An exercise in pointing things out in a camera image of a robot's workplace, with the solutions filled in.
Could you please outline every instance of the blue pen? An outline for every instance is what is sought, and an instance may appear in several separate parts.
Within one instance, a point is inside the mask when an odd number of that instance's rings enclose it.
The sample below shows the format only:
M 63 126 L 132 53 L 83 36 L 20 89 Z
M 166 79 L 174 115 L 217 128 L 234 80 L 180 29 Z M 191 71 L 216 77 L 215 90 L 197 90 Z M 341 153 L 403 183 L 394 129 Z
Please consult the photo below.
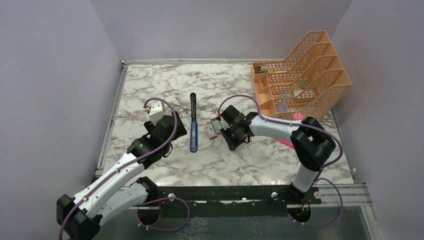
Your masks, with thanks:
M 196 121 L 196 93 L 190 94 L 191 102 L 191 131 L 190 131 L 190 152 L 198 151 L 198 123 Z

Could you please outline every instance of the metal bolt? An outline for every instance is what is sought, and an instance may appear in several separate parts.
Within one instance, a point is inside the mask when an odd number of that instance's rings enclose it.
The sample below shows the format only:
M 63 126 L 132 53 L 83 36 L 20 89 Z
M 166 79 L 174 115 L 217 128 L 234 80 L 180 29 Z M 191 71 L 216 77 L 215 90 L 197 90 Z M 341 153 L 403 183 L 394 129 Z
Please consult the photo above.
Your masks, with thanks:
M 314 196 L 316 199 L 321 199 L 321 192 L 316 191 L 316 192 L 314 192 L 314 193 L 313 193 L 313 196 Z
M 174 193 L 170 193 L 169 195 L 168 195 L 168 198 L 175 198 L 176 196 L 175 196 L 175 194 Z
M 275 199 L 276 197 L 278 197 L 278 193 L 276 193 L 275 191 L 271 193 L 271 198 Z

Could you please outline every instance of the pink eraser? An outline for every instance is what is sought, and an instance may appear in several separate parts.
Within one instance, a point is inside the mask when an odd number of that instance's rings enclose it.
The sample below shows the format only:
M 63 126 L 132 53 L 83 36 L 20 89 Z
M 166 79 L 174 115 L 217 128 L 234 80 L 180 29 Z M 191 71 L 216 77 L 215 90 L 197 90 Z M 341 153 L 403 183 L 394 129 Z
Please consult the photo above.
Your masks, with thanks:
M 294 115 L 293 115 L 293 120 L 303 120 L 304 119 L 304 115 L 301 113 L 301 112 L 296 112 Z

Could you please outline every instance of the white marble surface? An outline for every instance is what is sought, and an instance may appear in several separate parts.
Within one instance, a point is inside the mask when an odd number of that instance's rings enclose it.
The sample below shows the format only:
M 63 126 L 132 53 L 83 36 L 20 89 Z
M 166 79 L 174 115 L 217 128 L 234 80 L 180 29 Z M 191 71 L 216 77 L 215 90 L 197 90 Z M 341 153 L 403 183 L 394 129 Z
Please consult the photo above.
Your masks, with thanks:
M 197 95 L 198 147 L 189 151 L 190 133 L 173 142 L 173 151 L 140 176 L 148 176 L 158 186 L 236 186 L 290 184 L 298 168 L 295 150 L 272 138 L 254 137 L 253 143 L 242 144 L 235 151 L 228 149 L 219 135 L 209 140 L 204 126 L 217 116 L 220 103 L 234 94 L 253 95 L 250 64 L 180 64 L 130 65 L 115 120 L 105 171 L 126 152 L 134 139 L 147 131 L 143 123 L 148 116 L 143 103 L 151 97 L 164 98 L 179 112 L 188 130 L 191 122 L 190 93 Z M 236 97 L 223 106 L 234 105 L 247 114 L 257 112 L 254 103 Z M 329 113 L 323 127 L 334 134 L 338 131 Z M 339 154 L 337 148 L 328 161 Z M 326 168 L 322 177 L 336 184 L 352 184 L 353 179 L 346 157 Z

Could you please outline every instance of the light purple wall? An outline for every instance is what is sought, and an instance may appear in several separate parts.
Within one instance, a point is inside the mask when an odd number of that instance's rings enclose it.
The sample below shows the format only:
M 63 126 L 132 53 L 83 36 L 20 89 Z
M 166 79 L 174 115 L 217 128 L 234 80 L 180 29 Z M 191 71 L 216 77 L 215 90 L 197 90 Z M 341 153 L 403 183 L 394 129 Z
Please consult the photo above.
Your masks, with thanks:
M 353 0 L 332 42 L 353 83 L 335 108 L 386 240 L 423 239 L 424 1 Z
M 88 0 L 0 3 L 0 239 L 57 239 L 91 180 L 121 63 Z
M 285 58 L 351 0 L 90 0 L 125 60 Z

